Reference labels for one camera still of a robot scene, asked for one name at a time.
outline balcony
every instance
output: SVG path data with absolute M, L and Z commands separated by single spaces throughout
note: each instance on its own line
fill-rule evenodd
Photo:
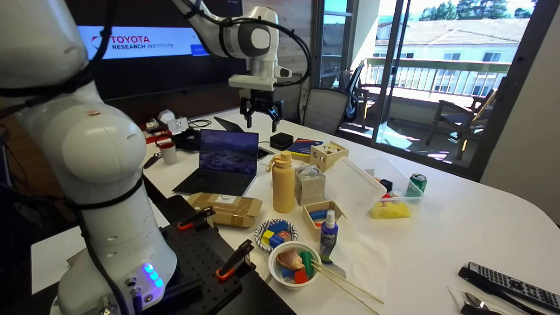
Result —
M 370 98 L 381 93 L 381 77 L 385 58 L 367 58 L 361 82 L 370 91 Z M 468 165 L 474 154 L 483 128 L 470 137 L 462 161 L 455 159 L 457 144 L 451 129 L 440 124 L 430 146 L 424 144 L 440 100 L 470 107 L 472 96 L 484 97 L 490 89 L 498 89 L 507 75 L 509 63 L 433 61 L 401 59 L 395 75 L 395 88 L 389 110 L 389 129 L 384 131 L 389 144 L 403 150 Z M 375 101 L 369 101 L 355 123 L 344 124 L 341 131 L 352 140 L 356 135 L 371 140 L 375 127 Z M 456 113 L 444 110 L 444 114 Z

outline tv remote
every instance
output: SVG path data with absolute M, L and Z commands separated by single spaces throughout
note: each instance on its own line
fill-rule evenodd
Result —
M 468 268 L 490 280 L 490 282 L 498 285 L 504 291 L 541 305 L 542 307 L 550 309 L 555 313 L 560 313 L 560 295 L 558 294 L 546 291 L 474 262 L 469 262 Z

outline sky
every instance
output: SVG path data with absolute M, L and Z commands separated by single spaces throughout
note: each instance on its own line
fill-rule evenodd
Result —
M 395 13 L 396 0 L 380 0 L 379 15 L 393 15 Z M 411 14 L 420 14 L 425 8 L 437 7 L 444 0 L 412 0 L 410 2 Z M 452 3 L 457 4 L 459 0 L 451 0 Z M 325 0 L 325 11 L 345 12 L 347 0 Z M 532 8 L 531 0 L 509 0 L 508 8 L 515 10 L 517 8 Z M 326 16 L 326 24 L 344 23 L 344 18 L 335 16 Z

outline yellow water bottle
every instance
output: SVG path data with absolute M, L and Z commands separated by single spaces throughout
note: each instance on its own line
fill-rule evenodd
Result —
M 272 170 L 272 201 L 276 211 L 287 213 L 295 204 L 296 173 L 292 167 L 292 153 L 282 151 L 274 155 L 267 167 Z

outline spray bottle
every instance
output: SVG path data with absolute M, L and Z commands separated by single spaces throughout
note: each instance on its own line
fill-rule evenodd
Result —
M 330 254 L 337 244 L 338 225 L 334 217 L 334 210 L 326 212 L 326 221 L 321 225 L 321 241 L 319 257 L 323 263 L 332 263 Z
M 293 210 L 295 203 L 296 173 L 292 167 L 292 153 L 282 151 L 270 160 L 267 172 L 272 170 L 273 207 L 280 213 Z

